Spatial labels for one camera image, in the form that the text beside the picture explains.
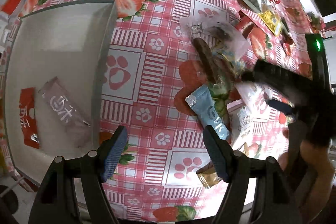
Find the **person's hand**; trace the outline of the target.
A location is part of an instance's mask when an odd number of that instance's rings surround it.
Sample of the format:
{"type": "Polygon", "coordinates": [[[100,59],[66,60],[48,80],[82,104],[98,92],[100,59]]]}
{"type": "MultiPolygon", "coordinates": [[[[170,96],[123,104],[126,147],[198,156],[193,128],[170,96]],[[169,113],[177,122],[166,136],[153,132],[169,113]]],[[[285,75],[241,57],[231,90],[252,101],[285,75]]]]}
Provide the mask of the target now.
{"type": "Polygon", "coordinates": [[[326,207],[333,190],[335,167],[329,159],[330,145],[321,147],[304,140],[300,145],[300,154],[307,165],[295,191],[299,203],[302,223],[311,223],[326,207]]]}

